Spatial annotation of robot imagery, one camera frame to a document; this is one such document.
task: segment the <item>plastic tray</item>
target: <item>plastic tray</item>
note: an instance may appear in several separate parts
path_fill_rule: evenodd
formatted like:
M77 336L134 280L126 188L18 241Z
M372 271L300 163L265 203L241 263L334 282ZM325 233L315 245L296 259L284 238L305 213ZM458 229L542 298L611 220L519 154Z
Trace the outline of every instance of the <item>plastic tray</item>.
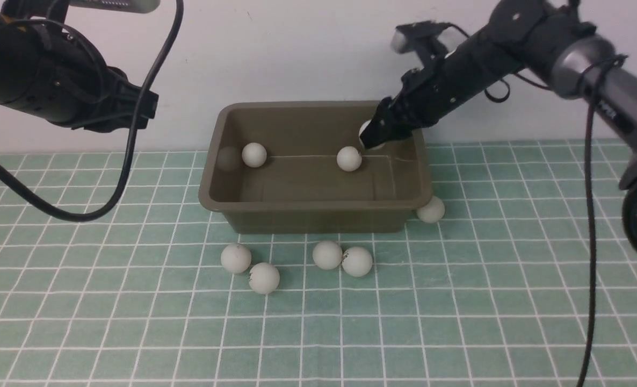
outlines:
M338 167L345 146L361 149L358 131L376 102L239 103L225 108L211 139L199 198L238 233L389 233L432 196L426 147L411 139L362 152L355 172ZM265 165L242 162L258 142Z

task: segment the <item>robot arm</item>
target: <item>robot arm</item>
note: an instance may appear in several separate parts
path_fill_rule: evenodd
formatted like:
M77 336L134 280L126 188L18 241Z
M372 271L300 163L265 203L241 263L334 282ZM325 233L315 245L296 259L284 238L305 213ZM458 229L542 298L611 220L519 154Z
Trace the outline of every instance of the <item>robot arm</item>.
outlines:
M489 23L453 52L437 41L451 24L397 27L394 49L415 51L424 64L402 76L402 91L378 105L360 139L365 147L405 139L431 127L503 77L530 69L561 98L589 100L613 45L581 22L573 8L547 0L501 0ZM621 68L604 74L598 115L633 151L620 189L628 190L625 231L637 250L637 77Z
M106 66L88 42L57 25L7 27L31 16L62 23L70 5L9 0L0 13L0 105L44 118L53 125L107 133L129 127L140 87L119 68ZM154 118L158 95L140 104L137 129Z
M73 129L105 133L127 127L127 144L114 193L88 213L71 213L45 201L0 164L0 181L43 213L71 222L90 222L109 213L127 181L137 131L156 111L154 79L178 37L184 0L175 0L173 25L141 87L106 65L95 46L63 24L70 5L127 12L151 12L160 0L7 0L0 13L0 105Z

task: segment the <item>green tiled mat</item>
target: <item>green tiled mat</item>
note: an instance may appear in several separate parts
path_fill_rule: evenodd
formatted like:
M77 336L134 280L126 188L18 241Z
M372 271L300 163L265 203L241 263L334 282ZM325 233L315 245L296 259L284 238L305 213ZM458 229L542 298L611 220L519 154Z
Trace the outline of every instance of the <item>green tiled mat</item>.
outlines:
M198 203L206 152L140 153L118 208L51 220L0 183L0 385L573 385L587 313L581 143L429 147L438 225L392 235L243 235ZM637 256L616 187L628 151L594 149L600 235L588 385L637 386ZM121 154L0 156L73 211L102 205ZM355 279L311 264L323 239L374 252ZM269 297L219 256L281 271Z

